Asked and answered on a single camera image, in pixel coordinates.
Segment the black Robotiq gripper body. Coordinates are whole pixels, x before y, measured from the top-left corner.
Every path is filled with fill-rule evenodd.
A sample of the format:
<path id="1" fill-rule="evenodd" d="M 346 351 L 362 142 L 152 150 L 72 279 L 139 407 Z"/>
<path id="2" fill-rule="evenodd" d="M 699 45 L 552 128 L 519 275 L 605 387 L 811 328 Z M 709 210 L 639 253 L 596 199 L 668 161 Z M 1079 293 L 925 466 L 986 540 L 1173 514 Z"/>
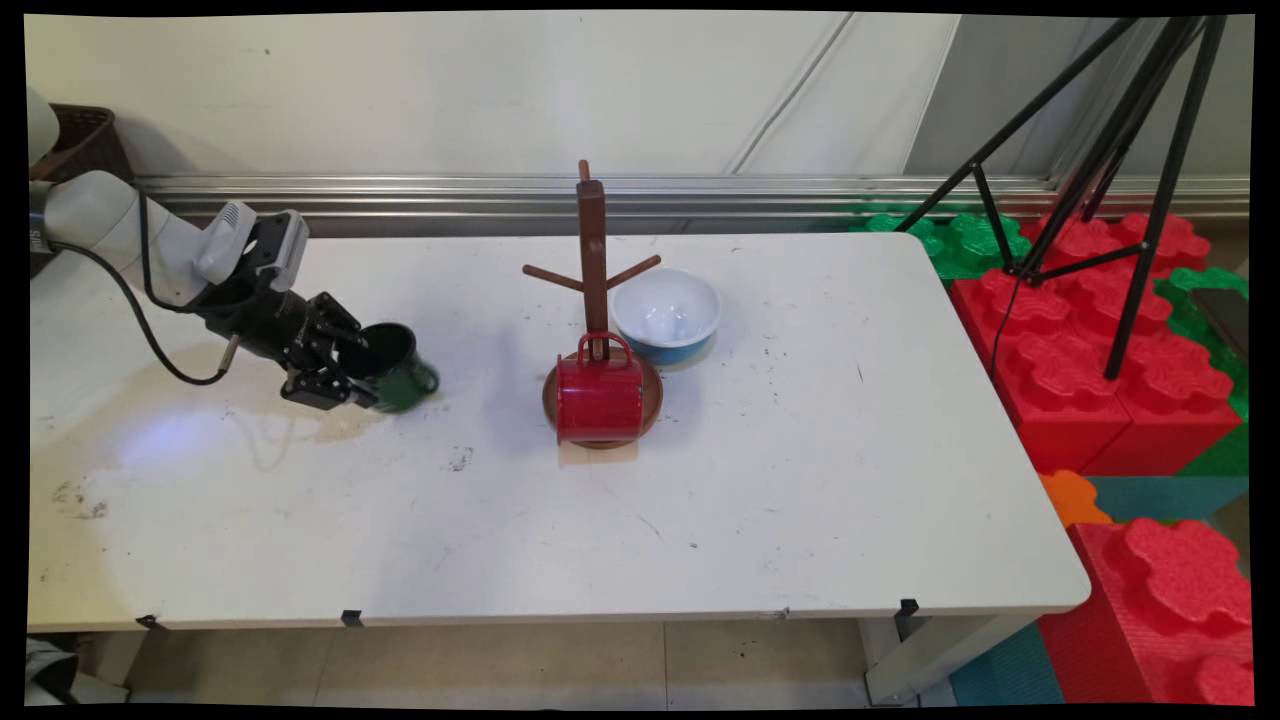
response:
<path id="1" fill-rule="evenodd" d="M 271 360 L 298 378 L 337 378 L 334 340 L 337 299 L 321 292 L 303 299 L 294 291 L 261 290 L 230 301 L 206 291 L 195 300 L 195 314 L 206 329 L 228 341 L 220 369 L 230 366 L 236 352 Z"/>

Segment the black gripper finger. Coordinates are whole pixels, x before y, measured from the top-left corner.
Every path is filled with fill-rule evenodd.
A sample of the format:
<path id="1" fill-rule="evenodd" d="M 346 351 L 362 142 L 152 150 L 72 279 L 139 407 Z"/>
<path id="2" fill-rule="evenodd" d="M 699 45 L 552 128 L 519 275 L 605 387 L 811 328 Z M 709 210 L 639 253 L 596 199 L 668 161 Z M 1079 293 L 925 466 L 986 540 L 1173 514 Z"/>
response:
<path id="1" fill-rule="evenodd" d="M 369 347 L 360 322 L 328 292 L 312 297 L 312 332 L 335 342 Z"/>
<path id="2" fill-rule="evenodd" d="M 285 380 L 280 388 L 280 397 L 324 411 L 348 404 L 375 409 L 381 398 L 369 384 L 364 365 L 365 363 L 355 355 L 330 357 L 328 364 L 321 363 L 316 366 L 282 363 Z"/>

